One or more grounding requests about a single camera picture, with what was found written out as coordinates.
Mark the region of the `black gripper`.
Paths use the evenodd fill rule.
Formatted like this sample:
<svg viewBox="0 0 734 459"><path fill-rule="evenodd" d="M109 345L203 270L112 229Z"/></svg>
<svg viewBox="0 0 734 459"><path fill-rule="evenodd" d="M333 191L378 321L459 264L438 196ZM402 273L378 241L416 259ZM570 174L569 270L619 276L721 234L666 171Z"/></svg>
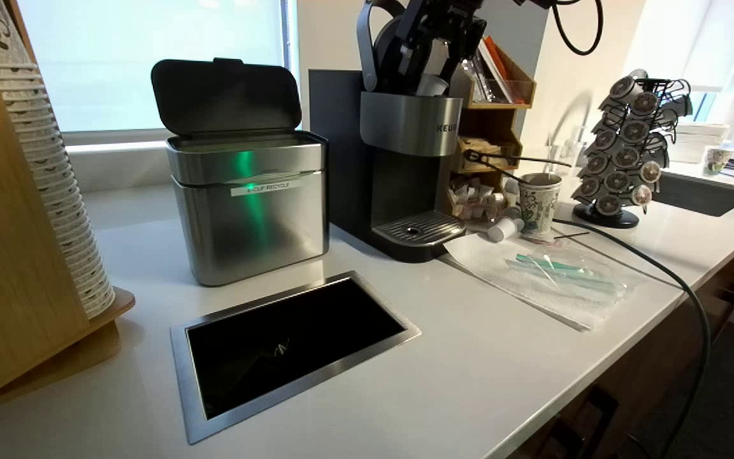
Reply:
<svg viewBox="0 0 734 459"><path fill-rule="evenodd" d="M444 46L433 79L450 81L456 66L476 52L486 21L484 0L411 0L387 43L387 90L414 95L426 81L433 46Z"/></svg>

